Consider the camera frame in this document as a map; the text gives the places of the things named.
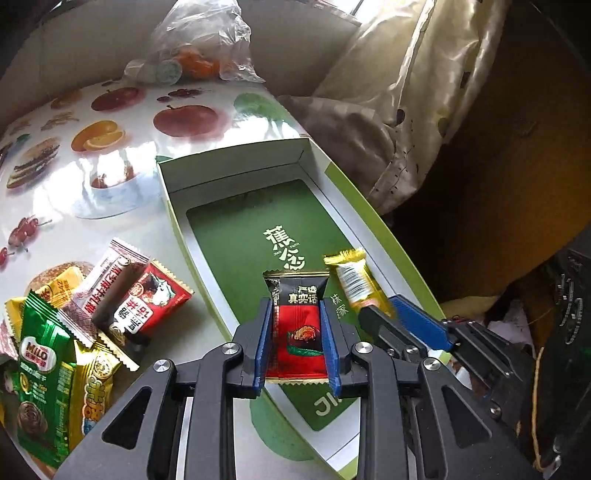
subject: burger illustration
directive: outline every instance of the burger illustration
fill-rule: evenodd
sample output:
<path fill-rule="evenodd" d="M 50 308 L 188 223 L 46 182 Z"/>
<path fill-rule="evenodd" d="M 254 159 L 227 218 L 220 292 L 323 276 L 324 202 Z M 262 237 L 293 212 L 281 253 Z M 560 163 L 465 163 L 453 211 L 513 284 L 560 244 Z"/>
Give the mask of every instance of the burger illustration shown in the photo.
<path fill-rule="evenodd" d="M 59 138 L 52 137 L 29 148 L 8 177 L 7 189 L 15 189 L 36 179 L 56 157 L 60 148 Z"/>

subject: orange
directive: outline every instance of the orange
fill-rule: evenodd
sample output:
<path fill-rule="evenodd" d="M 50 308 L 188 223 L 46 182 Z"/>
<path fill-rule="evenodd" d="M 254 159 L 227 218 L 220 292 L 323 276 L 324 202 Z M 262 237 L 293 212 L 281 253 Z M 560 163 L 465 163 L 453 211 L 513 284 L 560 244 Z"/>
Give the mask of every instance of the orange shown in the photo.
<path fill-rule="evenodd" d="M 119 125 L 113 120 L 101 120 L 88 127 L 84 128 L 74 137 L 72 140 L 72 150 L 75 152 L 83 152 L 86 150 L 84 144 L 87 140 L 101 135 L 106 135 L 111 132 L 116 132 L 119 129 Z"/>
<path fill-rule="evenodd" d="M 125 132 L 119 130 L 98 137 L 89 138 L 84 142 L 84 148 L 87 150 L 102 150 L 115 145 L 125 136 Z"/>

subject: snack wrapper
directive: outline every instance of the snack wrapper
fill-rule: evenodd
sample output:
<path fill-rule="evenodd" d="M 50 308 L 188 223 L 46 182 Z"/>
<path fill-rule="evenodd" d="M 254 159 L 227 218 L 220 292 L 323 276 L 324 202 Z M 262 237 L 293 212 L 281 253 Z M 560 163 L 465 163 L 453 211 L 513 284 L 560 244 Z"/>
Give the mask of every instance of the snack wrapper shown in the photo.
<path fill-rule="evenodd" d="M 390 301 L 369 271 L 363 248 L 327 255 L 324 257 L 324 263 L 335 266 L 340 286 L 355 312 L 359 313 L 363 307 L 374 305 L 394 318 L 394 309 Z"/>
<path fill-rule="evenodd" d="M 113 304 L 141 275 L 148 257 L 130 244 L 114 238 L 109 248 L 59 311 L 58 319 L 82 345 L 91 348 L 97 339 L 94 321 L 108 316 Z"/>
<path fill-rule="evenodd" d="M 267 379 L 281 383 L 325 381 L 319 301 L 329 272 L 270 271 L 263 277 L 273 302 Z"/>
<path fill-rule="evenodd" d="M 0 365 L 8 360 L 17 360 L 17 347 L 12 341 L 12 336 L 8 331 L 7 320 L 0 319 Z"/>
<path fill-rule="evenodd" d="M 113 376 L 121 362 L 103 344 L 85 348 L 75 341 L 76 369 L 70 400 L 70 451 L 78 445 L 111 406 Z"/>
<path fill-rule="evenodd" d="M 18 441 L 52 468 L 70 452 L 68 420 L 76 366 L 73 339 L 56 317 L 57 310 L 35 292 L 28 295 L 18 363 Z"/>
<path fill-rule="evenodd" d="M 69 267 L 48 284 L 35 291 L 43 300 L 57 309 L 63 307 L 72 297 L 72 291 L 84 280 L 84 275 L 78 267 Z M 17 297 L 8 300 L 4 306 L 7 317 L 7 327 L 17 342 L 21 341 L 22 313 L 27 297 Z"/>
<path fill-rule="evenodd" d="M 193 290 L 153 260 L 127 291 L 114 314 L 96 322 L 99 337 L 127 368 L 136 371 L 153 328 L 191 295 Z"/>

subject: yellow snack packet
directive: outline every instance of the yellow snack packet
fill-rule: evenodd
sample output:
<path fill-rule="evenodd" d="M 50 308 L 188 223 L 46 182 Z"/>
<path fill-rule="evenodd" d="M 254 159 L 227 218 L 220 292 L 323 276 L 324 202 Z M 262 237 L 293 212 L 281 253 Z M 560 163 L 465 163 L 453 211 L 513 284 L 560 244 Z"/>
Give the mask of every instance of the yellow snack packet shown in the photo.
<path fill-rule="evenodd" d="M 113 376 L 121 362 L 101 343 L 92 348 L 74 341 L 76 369 L 70 397 L 69 446 L 72 451 L 111 406 Z"/>
<path fill-rule="evenodd" d="M 340 286 L 355 312 L 359 313 L 361 308 L 374 305 L 394 318 L 390 301 L 369 271 L 363 248 L 344 250 L 337 255 L 325 255 L 324 263 L 335 267 Z"/>
<path fill-rule="evenodd" d="M 43 285 L 35 293 L 51 306 L 59 309 L 70 300 L 72 291 L 82 283 L 82 280 L 84 280 L 84 275 L 81 270 L 72 266 L 48 284 Z M 8 330 L 18 343 L 21 341 L 22 314 L 26 299 L 27 297 L 17 297 L 4 304 Z"/>

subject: green box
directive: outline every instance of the green box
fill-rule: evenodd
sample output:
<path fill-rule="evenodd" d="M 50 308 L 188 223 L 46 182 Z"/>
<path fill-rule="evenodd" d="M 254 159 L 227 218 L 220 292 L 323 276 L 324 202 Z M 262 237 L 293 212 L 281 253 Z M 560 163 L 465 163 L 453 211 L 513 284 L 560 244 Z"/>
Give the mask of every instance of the green box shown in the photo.
<path fill-rule="evenodd" d="M 435 318 L 443 317 L 390 230 L 310 138 L 218 148 L 163 160 L 158 168 L 181 250 L 228 338 L 268 295 L 262 272 L 290 262 L 290 254 L 273 250 L 267 239 L 267 231 L 277 226 L 298 243 L 293 266 L 303 259 L 304 269 L 322 268 L 323 254 L 363 247 L 386 295 L 403 294 Z M 340 308 L 342 321 L 357 322 L 334 278 L 325 300 Z M 326 384 L 265 388 L 324 461 L 343 478 L 355 476 L 359 400 L 335 399 Z"/>

